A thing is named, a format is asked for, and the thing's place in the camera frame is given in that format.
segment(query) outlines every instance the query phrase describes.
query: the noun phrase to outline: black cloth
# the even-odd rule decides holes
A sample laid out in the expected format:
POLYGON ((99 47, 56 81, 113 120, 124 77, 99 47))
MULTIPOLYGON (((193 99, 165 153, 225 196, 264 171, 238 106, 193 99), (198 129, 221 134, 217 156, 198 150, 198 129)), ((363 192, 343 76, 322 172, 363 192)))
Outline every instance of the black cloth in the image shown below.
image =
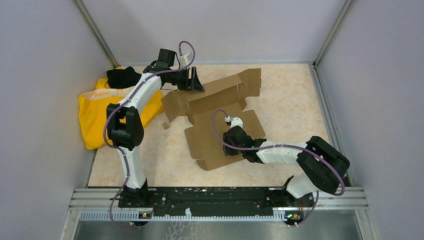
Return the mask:
POLYGON ((142 77, 132 66, 125 69, 108 70, 106 74, 111 89, 126 89, 135 86, 142 77))

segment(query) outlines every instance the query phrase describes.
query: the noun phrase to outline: yellow fabric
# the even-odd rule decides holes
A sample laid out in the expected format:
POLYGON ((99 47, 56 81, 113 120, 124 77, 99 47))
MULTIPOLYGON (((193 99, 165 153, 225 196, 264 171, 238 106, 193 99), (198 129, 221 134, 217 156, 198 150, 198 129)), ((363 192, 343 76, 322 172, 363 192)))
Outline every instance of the yellow fabric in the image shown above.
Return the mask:
MULTIPOLYGON (((133 87, 125 89, 113 89, 109 87, 108 79, 100 78, 95 85, 95 90, 82 93, 78 96, 79 113, 78 119, 81 126, 82 138, 88 150, 102 146, 103 128, 106 124, 106 107, 109 104, 117 104, 133 87)), ((141 123, 147 127, 149 121, 164 110, 161 99, 161 91, 157 91, 141 111, 141 123)))

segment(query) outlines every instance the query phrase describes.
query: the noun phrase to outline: gray wall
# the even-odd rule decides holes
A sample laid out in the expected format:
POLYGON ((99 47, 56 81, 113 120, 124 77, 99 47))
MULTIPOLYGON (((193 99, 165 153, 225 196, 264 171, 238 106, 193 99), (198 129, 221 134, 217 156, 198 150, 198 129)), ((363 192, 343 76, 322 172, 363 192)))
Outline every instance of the gray wall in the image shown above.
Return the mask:
POLYGON ((71 0, 0 13, 0 238, 56 240, 93 156, 77 97, 111 66, 71 0))
POLYGON ((116 60, 191 42, 196 63, 313 61, 346 0, 83 0, 116 60))
POLYGON ((423 239, 424 1, 357 1, 319 67, 384 240, 423 239))

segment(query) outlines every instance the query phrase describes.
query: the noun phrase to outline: unfolded cardboard box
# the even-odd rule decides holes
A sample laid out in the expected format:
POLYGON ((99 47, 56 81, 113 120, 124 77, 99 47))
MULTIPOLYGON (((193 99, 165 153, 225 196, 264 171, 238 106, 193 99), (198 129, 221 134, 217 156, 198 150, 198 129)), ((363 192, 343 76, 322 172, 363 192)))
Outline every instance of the unfolded cardboard box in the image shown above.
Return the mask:
MULTIPOLYGON (((236 75, 203 84, 205 92, 171 91, 162 98, 165 114, 172 122, 178 116, 187 116, 192 127, 185 136, 191 156, 204 170, 210 171, 243 160, 241 154, 225 156, 223 145, 212 132, 211 120, 215 110, 225 110, 231 117, 243 121, 243 129, 253 139, 264 138, 265 132, 254 110, 243 111, 246 97, 258 97, 261 90, 261 69, 244 70, 236 75)), ((216 132, 222 134, 229 126, 224 114, 213 120, 216 132)))

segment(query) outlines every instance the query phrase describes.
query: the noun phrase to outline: table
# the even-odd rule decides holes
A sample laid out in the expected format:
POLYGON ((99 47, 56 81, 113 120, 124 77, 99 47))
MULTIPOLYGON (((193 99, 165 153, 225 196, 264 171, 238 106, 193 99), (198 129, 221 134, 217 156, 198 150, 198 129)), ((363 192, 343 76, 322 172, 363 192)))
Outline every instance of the table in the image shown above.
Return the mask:
MULTIPOLYGON (((273 142, 296 143, 316 135, 328 141, 308 64, 197 65, 197 73, 200 81, 207 83, 248 68, 262 68, 260 96, 248 97, 246 110, 255 110, 266 133, 265 138, 273 142)), ((134 69, 141 73, 144 67, 134 69)), ((184 129, 192 126, 187 117, 177 117, 170 128, 164 129, 162 123, 167 121, 164 112, 152 119, 144 129, 144 140, 139 146, 149 186, 282 186, 288 177, 302 172, 297 166, 258 164, 247 160, 205 171, 190 156, 184 135, 184 129)), ((120 186, 123 182, 124 172, 117 151, 100 147, 88 186, 120 186)))

